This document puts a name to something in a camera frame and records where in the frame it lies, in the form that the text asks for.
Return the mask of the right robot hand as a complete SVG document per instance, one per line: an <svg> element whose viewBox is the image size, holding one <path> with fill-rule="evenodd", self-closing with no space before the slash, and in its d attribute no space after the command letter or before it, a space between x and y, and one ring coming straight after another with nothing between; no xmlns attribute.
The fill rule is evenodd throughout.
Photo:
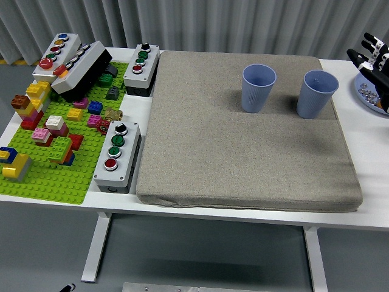
<svg viewBox="0 0 389 292"><path fill-rule="evenodd" d="M371 53L370 57L354 49L346 53L359 72L375 86L380 105L388 114L388 46L368 32L364 33L364 38L361 45Z"/></svg>

